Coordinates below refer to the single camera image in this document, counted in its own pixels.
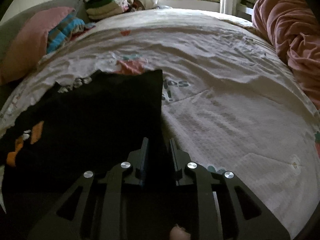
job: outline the stack of folded clothes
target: stack of folded clothes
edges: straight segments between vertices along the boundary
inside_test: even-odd
[[[89,0],[86,3],[87,14],[94,21],[124,13],[128,9],[127,0]]]

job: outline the bed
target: bed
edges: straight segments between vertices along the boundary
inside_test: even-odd
[[[163,71],[166,140],[174,137],[206,168],[233,171],[294,239],[319,203],[320,114],[271,45],[230,22],[252,24],[184,9],[102,20],[46,55],[15,88],[0,112],[0,135],[55,82],[70,86],[134,58]]]

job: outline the strawberry print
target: strawberry print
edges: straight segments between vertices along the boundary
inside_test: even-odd
[[[128,36],[130,34],[131,31],[126,30],[126,31],[121,31],[120,33],[122,34],[122,36]]]

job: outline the finger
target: finger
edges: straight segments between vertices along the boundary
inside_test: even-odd
[[[170,232],[170,240],[191,240],[191,235],[184,228],[176,225]]]

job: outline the striped blanket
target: striped blanket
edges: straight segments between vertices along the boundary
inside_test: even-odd
[[[85,28],[83,20],[68,14],[55,28],[49,31],[47,54],[63,46],[73,34],[83,32]]]

